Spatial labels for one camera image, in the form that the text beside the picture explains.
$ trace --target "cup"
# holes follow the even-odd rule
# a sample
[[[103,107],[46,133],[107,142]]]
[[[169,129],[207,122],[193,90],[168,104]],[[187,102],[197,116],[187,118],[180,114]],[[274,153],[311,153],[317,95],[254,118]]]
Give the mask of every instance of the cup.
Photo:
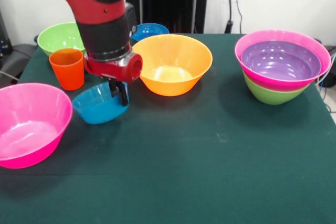
[[[63,89],[72,91],[84,85],[84,61],[80,50],[74,48],[58,50],[50,55],[49,62]]]

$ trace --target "green bowl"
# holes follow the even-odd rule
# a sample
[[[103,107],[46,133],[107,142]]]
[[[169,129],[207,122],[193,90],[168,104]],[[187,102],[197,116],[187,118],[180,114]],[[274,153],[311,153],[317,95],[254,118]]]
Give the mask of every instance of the green bowl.
[[[279,105],[283,104],[285,102],[288,102],[295,97],[297,97],[299,94],[304,92],[304,90],[309,86],[305,86],[303,89],[295,90],[295,91],[287,91],[287,92],[281,92],[281,91],[274,91],[270,89],[265,89],[254,82],[252,82],[244,73],[244,78],[246,81],[246,84],[252,94],[260,101],[266,104],[270,105]]]
[[[75,22],[61,23],[45,29],[38,36],[37,43],[47,56],[64,48],[76,48],[86,52]]]

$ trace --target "pink bowl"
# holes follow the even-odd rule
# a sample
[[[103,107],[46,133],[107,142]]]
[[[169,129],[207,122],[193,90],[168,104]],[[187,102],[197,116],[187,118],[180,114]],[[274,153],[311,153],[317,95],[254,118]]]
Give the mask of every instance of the pink bowl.
[[[54,152],[70,123],[72,103],[60,89],[41,83],[0,89],[0,166],[36,165]]]
[[[301,45],[310,51],[312,51],[321,61],[321,71],[320,73],[312,78],[304,80],[279,80],[269,77],[265,77],[261,74],[254,72],[253,70],[246,67],[241,61],[242,53],[249,47],[256,43],[268,41],[268,40],[280,40],[287,41]],[[292,31],[284,30],[261,30],[254,33],[247,34],[243,36],[236,44],[235,53],[237,60],[239,61],[244,73],[247,77],[254,82],[266,89],[276,90],[276,91],[295,91],[304,88],[306,85],[315,81],[318,77],[324,75],[331,65],[331,58],[328,51],[318,43],[316,40]]]

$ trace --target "plastic bowl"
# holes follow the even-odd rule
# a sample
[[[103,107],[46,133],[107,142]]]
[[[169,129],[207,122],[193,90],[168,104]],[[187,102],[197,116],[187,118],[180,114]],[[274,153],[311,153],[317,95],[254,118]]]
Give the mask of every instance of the plastic bowl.
[[[302,80],[281,80],[276,78],[270,78],[262,74],[257,73],[248,68],[242,62],[243,52],[250,46],[263,42],[263,41],[287,41],[300,46],[305,47],[306,49],[313,52],[320,60],[321,70],[320,73],[311,78],[302,79]],[[328,51],[316,40],[299,33],[292,31],[283,31],[283,30],[262,30],[256,31],[254,33],[247,34],[243,36],[236,44],[235,47],[236,58],[239,61],[242,69],[244,70],[247,77],[266,89],[276,90],[276,91],[295,91],[303,89],[308,84],[312,83],[315,79],[325,74],[331,65],[331,59]]]
[[[302,89],[296,90],[296,91],[274,91],[270,89],[265,89],[254,82],[252,82],[244,73],[244,78],[246,81],[246,84],[249,88],[249,90],[252,92],[252,94],[257,98],[260,102],[263,102],[265,104],[269,105],[280,105],[285,102],[288,102],[295,97],[297,97],[299,94],[304,92],[304,90],[309,86],[305,86]]]
[[[138,25],[138,30],[133,34],[132,39],[140,41],[148,37],[160,34],[169,34],[168,28],[156,23],[144,23]]]
[[[71,100],[41,83],[2,88],[0,97],[0,166],[20,169],[46,159],[71,120]]]
[[[246,67],[273,79],[304,80],[321,71],[321,62],[312,51],[286,41],[259,42],[241,56]]]
[[[75,22],[61,23],[45,29],[38,36],[37,43],[47,56],[64,48],[86,52]]]
[[[108,82],[94,86],[72,101],[76,112],[88,124],[109,122],[122,115],[129,107],[122,106],[120,97],[112,97]]]
[[[213,61],[203,43],[184,35],[153,36],[133,50],[143,59],[141,80],[152,92],[168,97],[190,91]]]

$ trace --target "light blue bowl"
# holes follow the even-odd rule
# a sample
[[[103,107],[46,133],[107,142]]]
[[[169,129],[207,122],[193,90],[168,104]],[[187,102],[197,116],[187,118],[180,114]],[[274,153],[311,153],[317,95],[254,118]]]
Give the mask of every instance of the light blue bowl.
[[[169,34],[168,28],[156,23],[144,23],[138,25],[138,30],[133,34],[132,39],[140,41],[159,34]]]
[[[129,107],[121,105],[119,95],[112,97],[108,82],[79,94],[72,101],[72,105],[88,124],[109,122],[122,115]]]

